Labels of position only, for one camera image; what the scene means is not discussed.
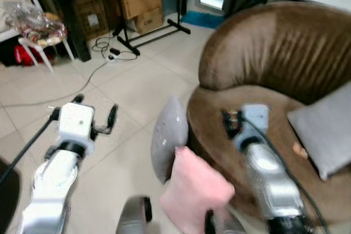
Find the grey square pillow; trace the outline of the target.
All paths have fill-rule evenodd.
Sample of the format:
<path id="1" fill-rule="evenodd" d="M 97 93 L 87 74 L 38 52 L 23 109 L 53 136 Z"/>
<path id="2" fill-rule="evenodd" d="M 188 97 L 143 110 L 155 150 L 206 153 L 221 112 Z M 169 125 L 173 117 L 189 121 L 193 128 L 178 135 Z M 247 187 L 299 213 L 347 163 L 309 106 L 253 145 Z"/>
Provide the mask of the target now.
<path id="1" fill-rule="evenodd" d="M 351 84 L 287 118 L 321 180 L 351 164 Z"/>

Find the black stand foot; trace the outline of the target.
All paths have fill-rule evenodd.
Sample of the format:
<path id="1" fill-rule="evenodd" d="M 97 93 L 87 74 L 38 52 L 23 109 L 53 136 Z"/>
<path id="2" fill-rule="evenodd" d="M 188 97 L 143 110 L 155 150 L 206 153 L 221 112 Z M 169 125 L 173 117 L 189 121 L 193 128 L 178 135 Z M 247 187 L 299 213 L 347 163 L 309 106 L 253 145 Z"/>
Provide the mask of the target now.
<path id="1" fill-rule="evenodd" d="M 172 19 L 166 19 L 165 26 L 161 26 L 160 28 L 140 34 L 140 36 L 133 38 L 128 36 L 126 24 L 122 24 L 118 26 L 115 31 L 113 31 L 112 36 L 115 37 L 119 43 L 123 44 L 128 51 L 136 56 L 140 56 L 141 53 L 138 48 L 142 48 L 147 44 L 154 43 L 176 33 L 191 34 L 191 30 L 183 26 L 180 23 L 180 20 L 175 22 Z"/>

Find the grey right robot leg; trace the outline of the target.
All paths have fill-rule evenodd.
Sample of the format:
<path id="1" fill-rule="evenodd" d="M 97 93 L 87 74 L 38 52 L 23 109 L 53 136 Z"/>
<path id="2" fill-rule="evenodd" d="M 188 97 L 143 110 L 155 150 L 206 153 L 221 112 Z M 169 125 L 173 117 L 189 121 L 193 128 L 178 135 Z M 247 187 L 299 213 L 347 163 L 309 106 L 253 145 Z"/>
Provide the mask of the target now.
<path id="1" fill-rule="evenodd" d="M 230 211 L 208 210 L 206 212 L 204 234 L 246 234 L 243 224 Z"/>

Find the pink pillow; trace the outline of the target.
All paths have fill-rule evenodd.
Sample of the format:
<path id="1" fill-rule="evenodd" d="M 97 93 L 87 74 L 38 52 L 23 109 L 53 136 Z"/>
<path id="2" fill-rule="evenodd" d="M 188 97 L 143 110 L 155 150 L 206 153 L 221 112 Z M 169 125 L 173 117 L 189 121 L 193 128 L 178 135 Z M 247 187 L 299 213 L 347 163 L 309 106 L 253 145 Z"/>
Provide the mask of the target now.
<path id="1" fill-rule="evenodd" d="M 228 204 L 235 187 L 186 147 L 175 150 L 172 174 L 161 209 L 183 234 L 204 234 L 206 213 Z"/>

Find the red bag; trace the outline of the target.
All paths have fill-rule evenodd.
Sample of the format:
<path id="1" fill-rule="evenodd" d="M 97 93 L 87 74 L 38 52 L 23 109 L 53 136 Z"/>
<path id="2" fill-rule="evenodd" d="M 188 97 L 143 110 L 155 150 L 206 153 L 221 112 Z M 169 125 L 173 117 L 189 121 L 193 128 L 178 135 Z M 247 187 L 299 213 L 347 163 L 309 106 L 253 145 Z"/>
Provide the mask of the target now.
<path id="1" fill-rule="evenodd" d="M 29 51 L 32 52 L 33 57 L 35 59 L 33 60 L 32 57 L 30 57 L 30 54 L 24 49 L 24 47 L 21 44 L 16 44 L 14 48 L 14 54 L 15 54 L 15 61 L 18 65 L 20 66 L 35 66 L 35 62 L 39 64 L 44 64 L 43 58 L 41 54 L 37 51 L 35 48 L 29 47 Z"/>

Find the grey oval pillow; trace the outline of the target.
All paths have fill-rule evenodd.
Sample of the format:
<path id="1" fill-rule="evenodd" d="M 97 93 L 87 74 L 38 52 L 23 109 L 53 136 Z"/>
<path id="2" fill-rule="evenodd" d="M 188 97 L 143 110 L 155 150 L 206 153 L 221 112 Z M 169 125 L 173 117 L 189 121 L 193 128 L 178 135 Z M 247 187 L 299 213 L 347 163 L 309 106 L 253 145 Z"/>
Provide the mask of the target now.
<path id="1" fill-rule="evenodd" d="M 176 149 L 186 146 L 189 129 L 185 108 L 177 97 L 171 97 L 156 119 L 151 136 L 151 166 L 162 184 L 171 178 Z"/>

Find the clear plastic bag of goods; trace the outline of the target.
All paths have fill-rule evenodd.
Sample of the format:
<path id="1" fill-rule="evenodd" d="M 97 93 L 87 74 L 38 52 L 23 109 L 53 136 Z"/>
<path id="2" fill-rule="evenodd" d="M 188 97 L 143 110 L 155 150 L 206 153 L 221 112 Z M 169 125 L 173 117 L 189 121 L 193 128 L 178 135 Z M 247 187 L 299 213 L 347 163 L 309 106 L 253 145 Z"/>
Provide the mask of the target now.
<path id="1" fill-rule="evenodd" d="M 30 3 L 5 1 L 0 5 L 0 17 L 6 26 L 43 48 L 67 39 L 67 29 L 60 17 L 44 13 Z"/>

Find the dark brown cardboard box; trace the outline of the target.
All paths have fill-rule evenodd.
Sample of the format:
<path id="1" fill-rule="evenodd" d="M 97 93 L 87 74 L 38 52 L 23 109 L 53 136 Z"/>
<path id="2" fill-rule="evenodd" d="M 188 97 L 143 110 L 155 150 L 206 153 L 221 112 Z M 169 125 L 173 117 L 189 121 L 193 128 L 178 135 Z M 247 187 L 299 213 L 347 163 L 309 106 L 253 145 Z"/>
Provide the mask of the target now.
<path id="1" fill-rule="evenodd" d="M 73 10 L 77 14 L 86 41 L 108 33 L 103 0 L 73 0 Z"/>

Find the white plastic chair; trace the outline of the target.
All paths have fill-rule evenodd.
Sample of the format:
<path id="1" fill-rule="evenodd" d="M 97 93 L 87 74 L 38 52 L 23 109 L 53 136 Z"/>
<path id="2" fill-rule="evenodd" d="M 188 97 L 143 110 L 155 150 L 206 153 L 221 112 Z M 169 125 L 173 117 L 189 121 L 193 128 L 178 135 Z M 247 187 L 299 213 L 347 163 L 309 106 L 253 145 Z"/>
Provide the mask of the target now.
<path id="1" fill-rule="evenodd" d="M 19 33 L 21 37 L 18 39 L 18 43 L 25 49 L 25 52 L 32 59 L 35 66 L 38 66 L 37 57 L 39 57 L 48 67 L 49 71 L 54 73 L 53 64 L 44 50 L 46 48 L 55 48 L 58 44 L 63 44 L 71 61 L 75 61 L 76 59 L 67 41 L 68 30 L 60 22 L 50 22 L 45 27 L 33 27 L 25 24 L 24 26 L 20 26 Z"/>

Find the blue floor mat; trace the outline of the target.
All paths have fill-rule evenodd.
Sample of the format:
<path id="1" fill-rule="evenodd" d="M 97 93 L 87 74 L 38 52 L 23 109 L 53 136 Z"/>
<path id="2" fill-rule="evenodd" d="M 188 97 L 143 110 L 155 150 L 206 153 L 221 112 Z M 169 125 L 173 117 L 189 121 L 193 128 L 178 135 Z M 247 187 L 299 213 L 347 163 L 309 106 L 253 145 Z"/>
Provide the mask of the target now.
<path id="1" fill-rule="evenodd" d="M 188 11 L 182 16 L 181 21 L 195 26 L 217 29 L 225 19 L 215 14 Z"/>

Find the grey left robot leg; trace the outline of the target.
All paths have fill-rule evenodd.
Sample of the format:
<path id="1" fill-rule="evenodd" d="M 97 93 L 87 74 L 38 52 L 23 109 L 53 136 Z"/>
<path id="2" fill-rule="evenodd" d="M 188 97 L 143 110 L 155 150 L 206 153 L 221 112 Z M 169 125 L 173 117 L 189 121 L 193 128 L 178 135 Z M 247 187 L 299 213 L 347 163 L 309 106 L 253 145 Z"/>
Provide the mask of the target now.
<path id="1" fill-rule="evenodd" d="M 123 206 L 116 234 L 147 234 L 151 219 L 150 197 L 131 196 Z"/>

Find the small light cardboard box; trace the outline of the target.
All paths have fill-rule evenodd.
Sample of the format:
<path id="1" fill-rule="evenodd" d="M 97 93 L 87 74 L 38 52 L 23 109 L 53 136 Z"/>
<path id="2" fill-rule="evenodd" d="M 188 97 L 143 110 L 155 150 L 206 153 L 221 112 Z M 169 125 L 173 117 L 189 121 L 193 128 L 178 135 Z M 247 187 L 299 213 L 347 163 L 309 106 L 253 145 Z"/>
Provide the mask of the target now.
<path id="1" fill-rule="evenodd" d="M 128 28 L 138 34 L 146 34 L 163 25 L 163 9 L 155 8 L 140 14 L 129 21 Z"/>

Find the black rounded object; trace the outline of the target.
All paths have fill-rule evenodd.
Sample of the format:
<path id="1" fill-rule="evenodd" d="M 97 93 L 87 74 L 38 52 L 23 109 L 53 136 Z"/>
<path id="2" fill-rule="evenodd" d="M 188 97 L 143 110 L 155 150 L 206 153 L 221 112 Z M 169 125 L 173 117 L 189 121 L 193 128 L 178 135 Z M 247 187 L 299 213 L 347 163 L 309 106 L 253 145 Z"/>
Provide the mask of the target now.
<path id="1" fill-rule="evenodd" d="M 11 169 L 8 177 L 0 183 L 0 234 L 10 229 L 21 197 L 21 176 L 17 169 Z"/>

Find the grey robot leg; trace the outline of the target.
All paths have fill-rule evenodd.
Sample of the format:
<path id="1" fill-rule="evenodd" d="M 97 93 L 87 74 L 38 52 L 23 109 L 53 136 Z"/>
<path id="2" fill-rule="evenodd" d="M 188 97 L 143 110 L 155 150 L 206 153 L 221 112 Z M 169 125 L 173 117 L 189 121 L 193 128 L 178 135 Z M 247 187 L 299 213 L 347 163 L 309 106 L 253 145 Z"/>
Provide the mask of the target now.
<path id="1" fill-rule="evenodd" d="M 123 206 L 116 234 L 147 234 L 151 219 L 150 197 L 131 196 Z"/>
<path id="2" fill-rule="evenodd" d="M 246 234 L 243 224 L 230 211 L 208 210 L 206 212 L 204 234 Z"/>

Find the brown velvet sofa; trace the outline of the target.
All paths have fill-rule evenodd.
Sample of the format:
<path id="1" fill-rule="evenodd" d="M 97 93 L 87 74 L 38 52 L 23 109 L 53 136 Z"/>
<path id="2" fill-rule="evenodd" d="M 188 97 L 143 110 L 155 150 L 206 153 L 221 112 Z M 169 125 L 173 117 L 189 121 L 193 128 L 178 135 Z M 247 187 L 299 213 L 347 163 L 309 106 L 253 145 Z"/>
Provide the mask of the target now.
<path id="1" fill-rule="evenodd" d="M 328 133 L 294 127 L 288 114 L 351 81 L 350 26 L 348 11 L 314 3 L 272 3 L 231 16 L 206 42 L 200 84 L 186 106 L 189 146 L 233 184 L 230 204 L 241 214 L 261 220 L 244 156 L 228 141 L 222 111 L 265 104 L 271 109 L 268 138 L 324 221 L 331 226 L 349 223 L 349 167 L 321 179 L 312 159 L 293 147 L 303 144 L 303 134 Z"/>

